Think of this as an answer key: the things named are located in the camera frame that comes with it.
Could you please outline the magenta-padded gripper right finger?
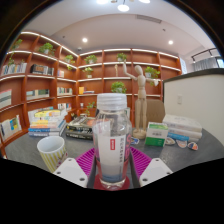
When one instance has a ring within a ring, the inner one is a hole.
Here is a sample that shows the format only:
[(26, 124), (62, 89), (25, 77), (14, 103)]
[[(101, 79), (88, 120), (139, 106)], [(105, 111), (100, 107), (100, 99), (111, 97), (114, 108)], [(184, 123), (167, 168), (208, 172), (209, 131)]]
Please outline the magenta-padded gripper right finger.
[(173, 173), (160, 158), (150, 158), (134, 147), (130, 148), (130, 159), (135, 188), (146, 186)]

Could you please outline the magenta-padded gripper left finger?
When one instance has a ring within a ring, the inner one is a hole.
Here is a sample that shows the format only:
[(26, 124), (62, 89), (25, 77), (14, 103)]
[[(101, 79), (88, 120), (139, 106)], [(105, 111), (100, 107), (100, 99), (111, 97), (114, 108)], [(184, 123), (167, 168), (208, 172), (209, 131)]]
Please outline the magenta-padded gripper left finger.
[(78, 186), (92, 188), (96, 174), (94, 149), (89, 149), (77, 158), (67, 158), (54, 174)]

